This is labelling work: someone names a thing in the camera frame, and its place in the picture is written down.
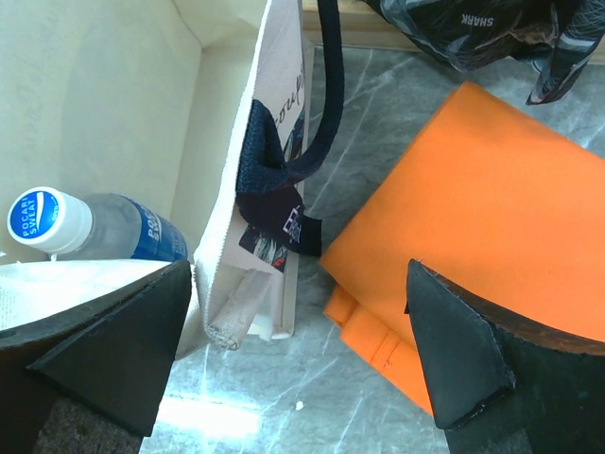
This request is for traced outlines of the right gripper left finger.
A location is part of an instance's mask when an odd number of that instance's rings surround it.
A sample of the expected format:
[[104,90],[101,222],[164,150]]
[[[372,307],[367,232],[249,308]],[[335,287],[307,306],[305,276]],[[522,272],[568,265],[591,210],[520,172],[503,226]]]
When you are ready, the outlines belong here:
[[2,451],[138,452],[191,296],[185,260],[3,266]]

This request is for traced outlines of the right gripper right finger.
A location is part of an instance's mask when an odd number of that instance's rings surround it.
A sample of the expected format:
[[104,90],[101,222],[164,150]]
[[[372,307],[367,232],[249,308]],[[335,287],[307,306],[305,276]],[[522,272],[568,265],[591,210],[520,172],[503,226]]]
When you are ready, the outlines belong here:
[[537,323],[417,260],[406,313],[450,452],[603,452],[603,342]]

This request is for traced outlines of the blue-cap plastic bottle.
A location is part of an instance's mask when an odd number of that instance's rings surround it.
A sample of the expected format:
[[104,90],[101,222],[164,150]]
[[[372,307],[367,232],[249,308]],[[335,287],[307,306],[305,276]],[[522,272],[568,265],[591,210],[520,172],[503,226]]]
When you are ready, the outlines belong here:
[[176,226],[113,193],[81,200],[49,186],[34,187],[13,202],[7,227],[17,242],[58,260],[174,262],[188,257]]

